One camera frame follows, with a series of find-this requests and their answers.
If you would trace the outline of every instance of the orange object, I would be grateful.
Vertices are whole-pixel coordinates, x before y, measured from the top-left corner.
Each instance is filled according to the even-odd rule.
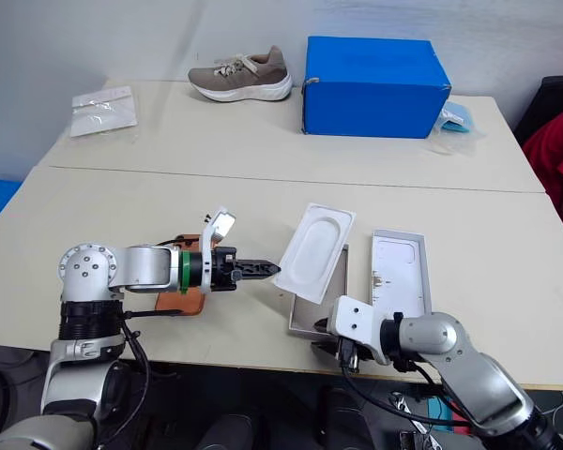
[[[174,245],[182,250],[199,251],[199,234],[184,234],[178,236]],[[188,288],[186,293],[181,292],[162,292],[157,297],[155,310],[161,309],[181,309],[182,316],[195,316],[200,314],[205,305],[205,295],[199,288]]]

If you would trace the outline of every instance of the robotic arm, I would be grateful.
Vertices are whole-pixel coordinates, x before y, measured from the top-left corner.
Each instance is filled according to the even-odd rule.
[[[363,357],[392,362],[400,371],[412,369],[415,361],[431,364],[486,448],[563,449],[563,438],[527,393],[493,358],[476,351],[452,316],[433,312],[403,318],[395,313],[387,319],[374,307],[342,296],[326,325],[341,337],[337,355],[344,370],[357,371]]]
[[[105,247],[80,244],[58,266],[63,280],[61,322],[53,341],[41,400],[41,415],[0,434],[0,450],[89,450],[104,447],[139,411],[150,381],[144,350],[126,319],[177,315],[181,311],[123,312],[124,291],[203,293],[232,291],[241,279],[267,278],[280,268],[268,261],[237,260],[233,247],[215,247],[235,217],[220,209],[200,237],[201,252],[172,246]],[[145,372],[145,391],[128,413],[129,372],[118,360],[126,341]],[[102,436],[122,422],[115,434]]]

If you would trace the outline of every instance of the white shoe sole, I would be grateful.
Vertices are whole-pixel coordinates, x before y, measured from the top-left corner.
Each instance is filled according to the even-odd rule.
[[[292,77],[288,73],[283,80],[275,84],[259,84],[239,87],[229,91],[209,91],[192,83],[203,96],[216,101],[238,101],[246,99],[275,101],[286,98],[292,90]]]

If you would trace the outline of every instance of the white wall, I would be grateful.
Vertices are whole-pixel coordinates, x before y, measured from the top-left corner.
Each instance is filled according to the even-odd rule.
[[[312,34],[429,39],[453,92],[511,125],[563,75],[563,0],[0,0],[0,176],[23,178],[107,77],[184,80],[277,43],[299,83]]]

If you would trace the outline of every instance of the shoelace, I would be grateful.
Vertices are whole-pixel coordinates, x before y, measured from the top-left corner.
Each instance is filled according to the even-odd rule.
[[[256,74],[257,70],[256,65],[245,54],[237,54],[233,58],[223,61],[216,61],[215,64],[221,64],[221,66],[217,67],[213,73],[215,75],[222,75],[223,77],[227,77],[232,73],[236,73],[237,71],[241,70],[242,67],[247,68],[254,74]]]

